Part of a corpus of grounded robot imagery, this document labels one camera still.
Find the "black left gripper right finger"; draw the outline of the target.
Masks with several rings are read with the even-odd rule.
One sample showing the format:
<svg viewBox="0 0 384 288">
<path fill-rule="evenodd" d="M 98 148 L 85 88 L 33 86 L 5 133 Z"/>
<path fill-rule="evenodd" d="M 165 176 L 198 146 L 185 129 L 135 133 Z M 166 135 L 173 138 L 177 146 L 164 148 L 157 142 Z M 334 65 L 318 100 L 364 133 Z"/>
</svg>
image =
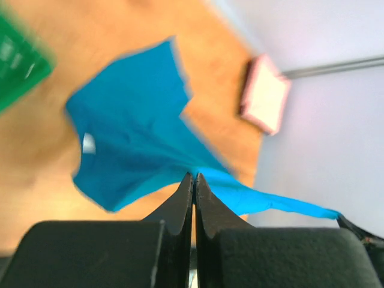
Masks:
<svg viewBox="0 0 384 288">
<path fill-rule="evenodd" d="M 340 228 L 256 228 L 198 174 L 199 287 L 380 287 L 381 249 Z"/>
</svg>

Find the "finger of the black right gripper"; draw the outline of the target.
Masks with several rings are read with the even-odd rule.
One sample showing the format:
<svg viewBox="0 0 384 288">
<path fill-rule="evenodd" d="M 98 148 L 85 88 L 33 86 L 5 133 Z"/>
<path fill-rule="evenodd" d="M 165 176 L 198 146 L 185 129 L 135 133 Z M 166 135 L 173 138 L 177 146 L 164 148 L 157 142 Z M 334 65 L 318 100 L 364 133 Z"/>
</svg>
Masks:
<svg viewBox="0 0 384 288">
<path fill-rule="evenodd" d="M 383 249 L 383 238 L 376 236 L 350 222 L 345 216 L 340 214 L 337 218 L 340 228 L 351 231 L 369 249 Z"/>
</svg>

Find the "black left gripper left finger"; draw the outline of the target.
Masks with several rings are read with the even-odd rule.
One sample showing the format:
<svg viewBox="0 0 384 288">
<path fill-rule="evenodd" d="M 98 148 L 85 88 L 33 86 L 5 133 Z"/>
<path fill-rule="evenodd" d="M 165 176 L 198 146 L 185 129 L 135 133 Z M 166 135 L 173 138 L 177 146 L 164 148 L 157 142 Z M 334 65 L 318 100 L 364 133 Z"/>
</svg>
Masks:
<svg viewBox="0 0 384 288">
<path fill-rule="evenodd" d="M 193 177 L 140 221 L 42 221 L 22 238 L 2 287 L 187 287 Z"/>
</svg>

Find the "blue t shirt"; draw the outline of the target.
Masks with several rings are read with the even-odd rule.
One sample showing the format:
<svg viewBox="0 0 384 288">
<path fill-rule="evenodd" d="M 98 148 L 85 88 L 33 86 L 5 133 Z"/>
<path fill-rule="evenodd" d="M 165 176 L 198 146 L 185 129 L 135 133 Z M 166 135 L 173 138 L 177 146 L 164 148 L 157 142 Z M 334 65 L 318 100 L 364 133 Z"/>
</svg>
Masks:
<svg viewBox="0 0 384 288">
<path fill-rule="evenodd" d="M 238 182 L 181 118 L 190 93 L 172 38 L 109 64 L 66 103 L 82 143 L 78 189 L 116 212 L 185 174 L 202 174 L 237 215 L 268 209 L 335 220 L 337 211 Z"/>
</svg>

